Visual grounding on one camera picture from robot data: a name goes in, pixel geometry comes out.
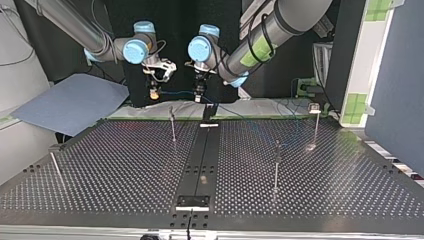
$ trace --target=black cable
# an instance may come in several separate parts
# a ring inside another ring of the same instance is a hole
[[[26,58],[24,58],[22,60],[16,61],[16,62],[0,64],[0,67],[6,67],[6,66],[11,66],[11,65],[16,65],[16,64],[19,64],[19,63],[23,63],[23,62],[27,61],[28,59],[30,59],[33,54],[34,54],[34,49],[31,50],[31,52],[29,53],[28,57],[26,57]]]
[[[20,16],[19,16],[19,14],[16,12],[16,10],[13,10],[13,9],[10,9],[10,8],[8,8],[8,9],[3,9],[2,8],[3,7],[3,5],[1,5],[0,4],[0,13],[1,14],[4,14],[3,15],[3,17],[5,18],[5,20],[11,25],[11,27],[12,28],[14,28],[15,29],[15,31],[18,33],[18,35],[22,38],[22,40],[24,41],[24,42],[26,42],[27,44],[28,44],[28,46],[30,46],[32,49],[31,49],[31,52],[28,54],[28,56],[27,57],[25,57],[24,59],[21,59],[21,60],[19,60],[19,61],[15,61],[15,62],[11,62],[11,63],[2,63],[2,64],[0,64],[0,67],[6,67],[6,66],[12,66],[12,65],[16,65],[16,64],[19,64],[19,63],[23,63],[23,62],[25,62],[25,61],[27,61],[28,59],[30,59],[31,57],[32,57],[32,55],[34,54],[34,52],[35,52],[35,50],[34,50],[34,47],[28,42],[28,40],[27,39],[25,39],[25,37],[22,35],[22,33],[19,31],[19,29],[16,27],[16,25],[13,23],[13,21],[9,18],[9,16],[7,16],[6,14],[7,14],[7,10],[9,10],[9,11],[11,11],[13,14],[15,14],[17,17],[19,17],[20,18]]]
[[[93,66],[97,67],[100,71],[102,71],[104,79],[106,79],[106,76],[108,76],[110,80],[115,81],[115,79],[109,74],[107,74],[107,72],[102,67],[100,67],[96,62],[91,62],[91,63],[93,64]]]
[[[340,120],[340,119],[341,119],[341,118],[340,118],[340,114],[337,112],[337,109],[334,107],[333,103],[331,102],[330,98],[328,97],[328,95],[327,95],[327,91],[325,90],[324,84],[322,83],[321,78],[320,78],[320,76],[319,76],[319,72],[318,72],[318,71],[319,71],[319,70],[318,70],[318,65],[317,65],[317,62],[316,62],[315,54],[314,54],[314,53],[312,53],[312,61],[314,62],[314,66],[315,66],[315,68],[317,69],[317,79],[318,79],[319,83],[321,84],[321,88],[322,88],[322,90],[323,90],[323,92],[324,92],[324,95],[325,95],[325,97],[327,98],[327,101],[328,101],[328,103],[330,104],[330,106],[331,106],[331,107],[333,107],[334,112],[336,113],[337,117],[338,117],[338,118],[339,118],[339,120]]]
[[[190,235],[190,224],[191,224],[191,216],[193,215],[193,210],[191,210],[190,212],[190,218],[188,219],[188,224],[187,224],[187,240],[191,240],[191,235]]]

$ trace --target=metal rod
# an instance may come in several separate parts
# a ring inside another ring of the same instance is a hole
[[[174,124],[174,120],[175,120],[175,116],[174,113],[172,112],[173,107],[169,107],[169,115],[170,115],[170,119],[171,119],[171,126],[172,126],[172,141],[177,141],[177,138],[175,136],[175,124]]]
[[[26,0],[40,14],[66,32],[92,53],[101,52],[106,46],[103,32],[67,0]]]
[[[274,192],[278,192],[278,165],[279,163],[275,163],[275,175],[274,175]]]
[[[317,114],[317,122],[315,124],[315,139],[316,139],[317,133],[318,133],[318,123],[319,123],[319,113]]]
[[[63,190],[66,192],[65,181],[63,181],[62,173],[60,172],[60,168],[59,168],[59,165],[57,164],[56,157],[54,156],[54,153],[50,152],[50,157],[53,160],[54,167],[56,168],[57,174],[59,175],[60,181],[62,182]]]

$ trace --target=optical breadboard table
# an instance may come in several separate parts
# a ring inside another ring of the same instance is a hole
[[[317,134],[314,119],[199,123],[176,121],[173,141],[170,121],[106,120],[52,148],[0,187],[0,236],[22,227],[424,236],[424,190],[334,120]],[[207,210],[177,211],[182,196],[206,198]]]

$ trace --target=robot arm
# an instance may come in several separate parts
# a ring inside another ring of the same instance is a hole
[[[144,73],[158,82],[167,82],[177,70],[168,59],[159,58],[156,32],[153,23],[141,21],[134,24],[134,36],[112,40],[91,21],[79,14],[67,0],[26,0],[39,15],[45,16],[84,47],[91,61],[126,60],[142,64]]]
[[[217,44],[219,28],[206,24],[200,26],[199,35],[192,39],[188,47],[197,73],[196,81],[201,82],[198,78],[207,77],[209,73],[218,73],[224,84],[241,86],[247,79],[249,70],[259,63],[267,62],[275,49],[292,36],[301,35],[312,28],[325,14],[331,2],[332,0],[276,0],[273,12],[269,16],[262,16],[262,23],[252,30],[250,37],[246,37],[231,56]],[[201,89],[204,87],[196,90],[198,95],[203,94]]]

